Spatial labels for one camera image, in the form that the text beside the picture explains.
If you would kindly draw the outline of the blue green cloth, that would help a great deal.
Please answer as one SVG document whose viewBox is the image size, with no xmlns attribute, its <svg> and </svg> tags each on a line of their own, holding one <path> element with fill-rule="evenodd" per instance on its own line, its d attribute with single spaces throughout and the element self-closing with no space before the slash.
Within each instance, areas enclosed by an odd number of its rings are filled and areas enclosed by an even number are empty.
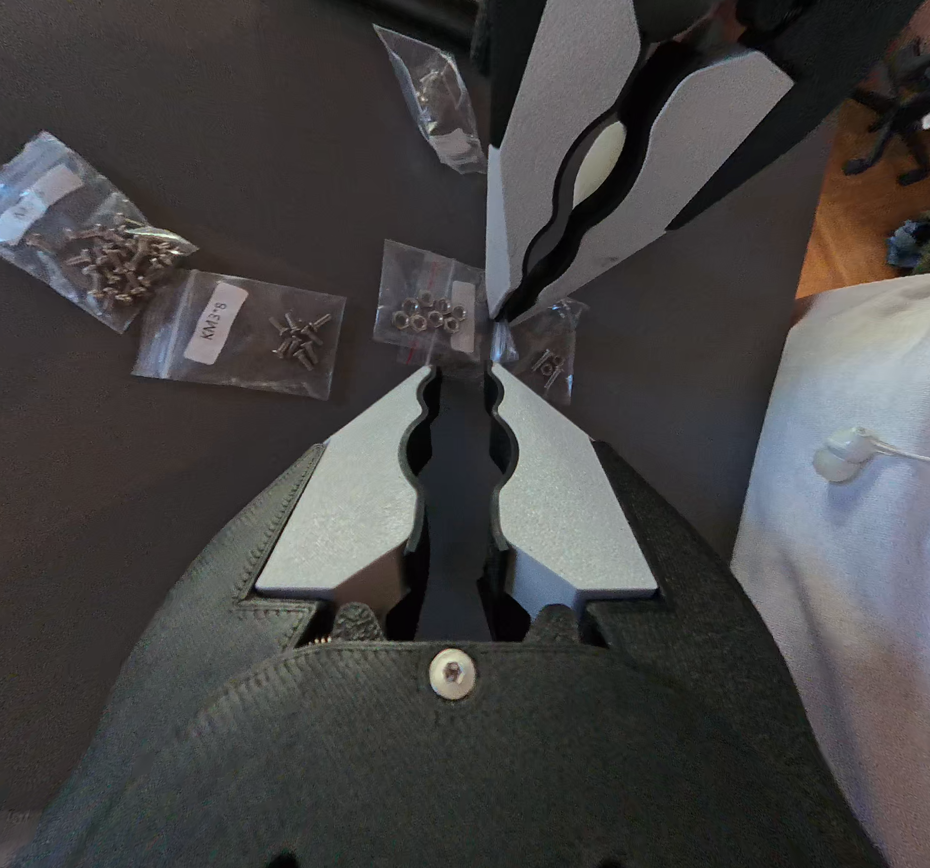
<svg viewBox="0 0 930 868">
<path fill-rule="evenodd" d="M 929 214 L 901 223 L 885 246 L 885 263 L 900 276 L 929 274 Z"/>
</svg>

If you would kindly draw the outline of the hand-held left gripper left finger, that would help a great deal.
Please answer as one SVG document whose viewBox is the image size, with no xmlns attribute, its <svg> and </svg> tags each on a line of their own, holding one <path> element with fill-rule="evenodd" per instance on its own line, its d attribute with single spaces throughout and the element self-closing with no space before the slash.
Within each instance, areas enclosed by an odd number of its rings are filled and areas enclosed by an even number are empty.
<svg viewBox="0 0 930 868">
<path fill-rule="evenodd" d="M 412 640 L 429 577 L 426 495 L 440 371 L 417 369 L 323 444 L 254 588 L 368 606 L 389 639 Z"/>
</svg>

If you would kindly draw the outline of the dark grey desk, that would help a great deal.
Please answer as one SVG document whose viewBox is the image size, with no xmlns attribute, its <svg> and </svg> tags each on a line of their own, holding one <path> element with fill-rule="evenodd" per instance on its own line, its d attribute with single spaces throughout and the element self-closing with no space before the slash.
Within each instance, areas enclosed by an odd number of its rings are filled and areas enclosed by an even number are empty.
<svg viewBox="0 0 930 868">
<path fill-rule="evenodd" d="M 327 402 L 146 381 L 117 334 L 2 262 L 2 822 L 40 811 L 211 538 L 409 373 L 374 343 L 382 243 L 482 262 L 350 0 L 2 0 L 2 161 L 49 130 L 203 269 L 347 298 Z M 729 557 L 833 118 L 578 293 L 569 417 Z"/>
</svg>

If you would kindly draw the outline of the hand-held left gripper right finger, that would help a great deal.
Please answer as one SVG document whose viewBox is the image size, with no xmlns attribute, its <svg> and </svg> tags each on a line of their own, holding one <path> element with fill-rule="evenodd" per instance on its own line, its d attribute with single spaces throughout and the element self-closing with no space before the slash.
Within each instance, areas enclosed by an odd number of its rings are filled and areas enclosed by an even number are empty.
<svg viewBox="0 0 930 868">
<path fill-rule="evenodd" d="M 521 641 L 547 606 L 651 599 L 658 582 L 595 441 L 502 365 L 485 372 L 490 503 L 485 615 Z"/>
</svg>

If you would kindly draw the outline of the scattered small hardware bags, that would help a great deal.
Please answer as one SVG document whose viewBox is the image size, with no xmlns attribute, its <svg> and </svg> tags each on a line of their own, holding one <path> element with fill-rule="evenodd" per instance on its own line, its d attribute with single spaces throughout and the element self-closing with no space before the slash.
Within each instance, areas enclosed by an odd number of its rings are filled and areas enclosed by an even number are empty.
<svg viewBox="0 0 930 868">
<path fill-rule="evenodd" d="M 135 376 L 328 399 L 346 298 L 192 267 L 196 246 L 149 223 L 42 132 L 2 167 L 2 259 L 120 334 L 140 319 Z M 377 341 L 424 364 L 482 356 L 475 267 L 385 241 Z"/>
</svg>

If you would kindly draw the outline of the single clear zip bag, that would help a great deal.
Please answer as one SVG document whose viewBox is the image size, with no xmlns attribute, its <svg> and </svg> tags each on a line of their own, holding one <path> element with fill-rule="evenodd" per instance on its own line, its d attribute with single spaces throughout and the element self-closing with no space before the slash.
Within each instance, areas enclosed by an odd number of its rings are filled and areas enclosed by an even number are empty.
<svg viewBox="0 0 930 868">
<path fill-rule="evenodd" d="M 557 407 L 571 403 L 576 332 L 588 306 L 574 298 L 557 301 L 513 325 L 494 323 L 490 358 Z"/>
</svg>

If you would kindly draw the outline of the white earbud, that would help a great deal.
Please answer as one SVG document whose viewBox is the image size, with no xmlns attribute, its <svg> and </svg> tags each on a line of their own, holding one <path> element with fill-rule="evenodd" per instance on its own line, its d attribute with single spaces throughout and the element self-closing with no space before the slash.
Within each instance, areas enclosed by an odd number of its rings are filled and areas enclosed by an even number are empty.
<svg viewBox="0 0 930 868">
<path fill-rule="evenodd" d="M 831 434 L 815 452 L 812 467 L 821 479 L 842 484 L 854 479 L 879 452 L 877 436 L 855 426 Z"/>
</svg>

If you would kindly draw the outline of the black office chair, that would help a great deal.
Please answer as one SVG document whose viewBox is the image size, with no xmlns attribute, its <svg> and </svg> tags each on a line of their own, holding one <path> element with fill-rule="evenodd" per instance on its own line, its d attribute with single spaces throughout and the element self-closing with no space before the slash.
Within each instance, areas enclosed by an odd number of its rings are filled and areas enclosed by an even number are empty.
<svg viewBox="0 0 930 868">
<path fill-rule="evenodd" d="M 889 143 L 903 142 L 914 167 L 898 177 L 901 187 L 913 186 L 928 179 L 928 147 L 922 134 L 924 118 L 929 112 L 929 48 L 919 37 L 906 41 L 884 61 L 889 94 L 856 88 L 850 98 L 868 108 L 875 116 L 868 126 L 874 140 L 871 151 L 843 164 L 846 177 L 861 175 L 875 167 L 884 157 Z"/>
</svg>

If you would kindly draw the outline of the white t-shirt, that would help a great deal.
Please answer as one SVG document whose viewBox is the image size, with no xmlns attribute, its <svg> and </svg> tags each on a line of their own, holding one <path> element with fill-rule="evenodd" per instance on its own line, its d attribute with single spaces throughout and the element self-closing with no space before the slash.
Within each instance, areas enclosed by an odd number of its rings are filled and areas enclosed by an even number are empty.
<svg viewBox="0 0 930 868">
<path fill-rule="evenodd" d="M 813 298 L 786 339 L 731 565 L 893 866 L 929 863 L 928 356 L 927 275 Z M 879 454 L 821 479 L 815 452 L 855 426 Z"/>
</svg>

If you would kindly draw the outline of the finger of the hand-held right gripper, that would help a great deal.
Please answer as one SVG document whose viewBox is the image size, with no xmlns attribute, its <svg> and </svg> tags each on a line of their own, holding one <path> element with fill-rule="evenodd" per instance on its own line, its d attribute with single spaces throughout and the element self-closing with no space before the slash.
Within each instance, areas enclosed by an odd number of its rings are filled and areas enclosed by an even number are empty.
<svg viewBox="0 0 930 868">
<path fill-rule="evenodd" d="M 660 46 L 623 106 L 643 107 L 608 179 L 570 211 L 564 234 L 505 304 L 521 319 L 597 279 L 662 237 L 794 85 L 761 51 L 705 63 Z"/>
<path fill-rule="evenodd" d="M 487 165 L 489 312 L 527 284 L 533 239 L 557 211 L 572 147 L 614 105 L 641 53 L 634 0 L 545 0 L 499 145 Z"/>
</svg>

